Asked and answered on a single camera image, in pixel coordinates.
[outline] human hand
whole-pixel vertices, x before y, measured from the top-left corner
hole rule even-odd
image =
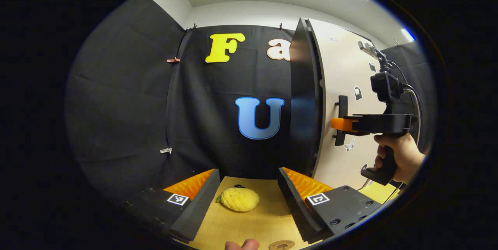
[[[425,155],[419,152],[410,133],[406,133],[401,137],[375,135],[373,139],[379,143],[373,168],[382,167],[382,159],[386,158],[384,147],[389,146],[395,153],[395,161],[398,165],[393,180],[403,182],[404,184],[409,183],[425,158]]]
[[[246,239],[242,247],[237,243],[227,241],[224,245],[224,250],[258,250],[260,243],[256,239]]]

